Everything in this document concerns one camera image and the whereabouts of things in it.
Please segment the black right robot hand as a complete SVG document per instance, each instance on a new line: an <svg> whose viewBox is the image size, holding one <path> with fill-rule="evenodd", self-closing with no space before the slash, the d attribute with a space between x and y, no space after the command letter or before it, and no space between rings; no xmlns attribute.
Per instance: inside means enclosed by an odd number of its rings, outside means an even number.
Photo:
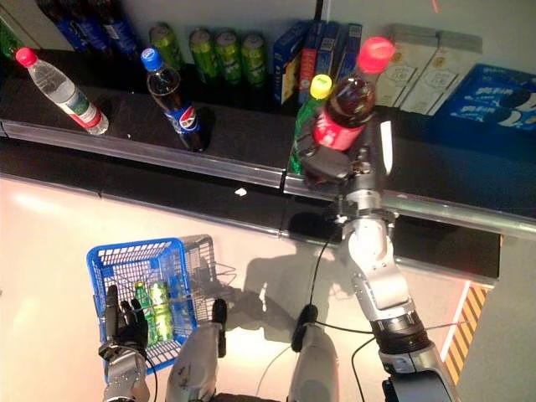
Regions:
<svg viewBox="0 0 536 402"><path fill-rule="evenodd" d="M323 181L341 184L350 193L358 190L382 193L385 167L379 122L370 121L349 152L317 143L313 138L315 123L314 118L304 123L301 136L296 140L302 170Z"/></svg>

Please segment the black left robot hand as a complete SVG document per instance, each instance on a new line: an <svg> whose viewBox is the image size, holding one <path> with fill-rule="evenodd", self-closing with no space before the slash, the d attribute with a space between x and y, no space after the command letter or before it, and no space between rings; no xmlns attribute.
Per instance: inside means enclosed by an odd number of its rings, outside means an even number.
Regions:
<svg viewBox="0 0 536 402"><path fill-rule="evenodd" d="M116 285L110 285L106 293L106 341L99 347L98 354L110 362L122 351L135 349L144 358L147 356L148 323L141 303L119 301Z"/></svg>

